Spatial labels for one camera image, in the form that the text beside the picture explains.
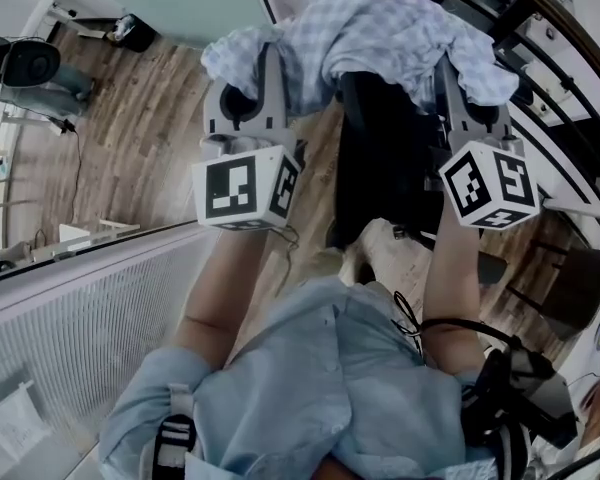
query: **black and white marker cube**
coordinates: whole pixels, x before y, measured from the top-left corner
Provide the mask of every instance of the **black and white marker cube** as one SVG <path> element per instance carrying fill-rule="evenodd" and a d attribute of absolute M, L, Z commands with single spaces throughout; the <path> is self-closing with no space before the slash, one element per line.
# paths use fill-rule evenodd
<path fill-rule="evenodd" d="M 540 212 L 525 159 L 508 151 L 470 141 L 440 175 L 463 226 L 507 229 Z"/>
<path fill-rule="evenodd" d="M 299 174 L 284 146 L 195 164 L 198 221 L 229 230 L 284 227 Z"/>

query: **white radiator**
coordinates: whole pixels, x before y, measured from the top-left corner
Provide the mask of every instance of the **white radiator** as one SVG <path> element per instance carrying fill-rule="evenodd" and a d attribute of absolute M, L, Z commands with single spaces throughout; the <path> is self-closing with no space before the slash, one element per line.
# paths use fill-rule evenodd
<path fill-rule="evenodd" d="M 144 356 L 174 330 L 217 232 L 133 238 L 0 281 L 0 401 L 20 383 L 51 433 L 2 478 L 63 480 Z"/>

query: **wooden floor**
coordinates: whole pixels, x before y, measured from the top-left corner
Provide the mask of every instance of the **wooden floor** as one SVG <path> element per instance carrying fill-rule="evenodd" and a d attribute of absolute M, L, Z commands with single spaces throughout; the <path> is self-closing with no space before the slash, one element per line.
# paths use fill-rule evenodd
<path fill-rule="evenodd" d="M 38 229 L 55 242 L 58 224 L 72 221 L 104 218 L 149 229 L 195 218 L 190 166 L 199 155 L 202 101 L 209 86 L 200 53 L 160 39 L 137 54 L 64 29 L 55 44 L 64 62 L 98 80 L 90 111 L 78 121 L 83 165 L 75 216 L 71 200 L 78 167 L 76 137 L 24 128 L 14 157 L 10 200 L 35 202 L 9 210 L 8 243 L 30 241 Z M 300 247 L 291 255 L 286 276 L 287 244 L 271 236 L 243 339 L 257 331 L 270 302 L 297 280 L 323 246 L 333 218 L 341 119 L 342 110 L 334 103 L 294 123 L 298 135 L 308 141 L 307 167 L 290 220 L 300 233 Z M 550 287 L 556 275 L 552 264 L 561 258 L 530 248 L 534 237 L 561 247 L 577 242 L 570 228 L 550 214 L 510 232 L 484 234 L 482 249 L 507 259 L 509 268 L 498 285 L 483 290 L 481 317 L 560 362 L 571 344 L 557 340 L 533 309 L 505 290 L 522 264 L 528 267 L 515 282 L 519 290 L 542 300 Z M 349 251 L 345 279 L 352 278 L 358 254 L 368 256 L 381 282 L 400 290 L 416 311 L 421 310 L 429 251 L 410 240 L 394 240 L 390 225 L 374 221 Z"/>

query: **chair leg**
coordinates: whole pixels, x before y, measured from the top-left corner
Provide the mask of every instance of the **chair leg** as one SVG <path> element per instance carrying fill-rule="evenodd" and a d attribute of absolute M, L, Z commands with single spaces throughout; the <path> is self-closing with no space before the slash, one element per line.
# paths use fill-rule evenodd
<path fill-rule="evenodd" d="M 547 251 L 555 252 L 556 254 L 562 254 L 563 256 L 566 256 L 567 254 L 569 254 L 569 251 L 567 251 L 566 249 L 562 249 L 561 247 L 558 247 L 556 245 L 551 245 L 551 244 L 547 244 L 545 242 L 541 242 L 540 240 L 532 239 L 531 245 L 534 245 L 536 247 L 542 247 L 543 249 L 546 249 Z"/>
<path fill-rule="evenodd" d="M 538 304 L 535 300 L 530 299 L 529 297 L 527 297 L 524 293 L 519 292 L 518 290 L 516 290 L 515 288 L 512 288 L 511 285 L 507 285 L 507 290 L 509 290 L 511 293 L 513 293 L 516 297 L 518 297 L 522 302 L 524 302 L 525 304 L 531 306 L 533 309 L 535 309 L 536 311 L 540 311 L 540 309 L 542 309 L 542 305 Z"/>

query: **metal railing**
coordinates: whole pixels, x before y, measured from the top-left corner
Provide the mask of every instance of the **metal railing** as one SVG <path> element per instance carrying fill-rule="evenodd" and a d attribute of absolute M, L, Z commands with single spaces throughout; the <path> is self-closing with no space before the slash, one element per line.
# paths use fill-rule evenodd
<path fill-rule="evenodd" d="M 567 113 L 556 103 L 545 90 L 543 90 L 534 80 L 532 80 L 523 70 L 515 66 L 506 54 L 497 53 L 497 60 L 506 69 L 509 69 L 520 76 L 546 106 L 551 109 L 555 115 L 566 125 L 570 132 L 570 141 L 565 140 L 564 136 L 557 133 L 553 127 L 548 126 L 533 110 L 523 104 L 515 103 L 517 108 L 531 120 L 542 132 L 547 135 L 558 148 L 569 158 L 573 165 L 578 169 L 583 178 L 587 180 L 591 190 L 600 200 L 600 188 L 596 180 L 600 178 L 600 113 L 594 108 L 586 95 L 578 88 L 573 78 L 569 76 L 558 64 L 537 44 L 528 37 L 517 32 L 517 29 L 533 14 L 539 13 L 558 30 L 566 40 L 582 56 L 585 62 L 591 67 L 596 76 L 600 79 L 600 47 L 586 32 L 582 25 L 563 7 L 558 0 L 512 0 L 502 12 L 497 12 L 480 0 L 459 0 L 477 11 L 481 16 L 491 21 L 492 26 L 488 34 L 494 38 L 496 49 L 500 47 L 510 51 L 512 45 L 520 44 L 527 48 L 529 52 L 544 66 L 546 66 L 557 78 L 563 87 L 570 91 L 577 101 L 591 117 L 591 123 L 595 127 L 594 136 L 585 134 L 567 115 Z M 550 156 L 546 148 L 526 130 L 521 123 L 513 122 L 512 125 L 525 138 L 530 140 L 537 149 L 545 156 Z M 556 166 L 556 169 L 565 176 L 564 168 Z M 590 202 L 580 187 L 572 188 L 581 197 L 583 202 Z"/>

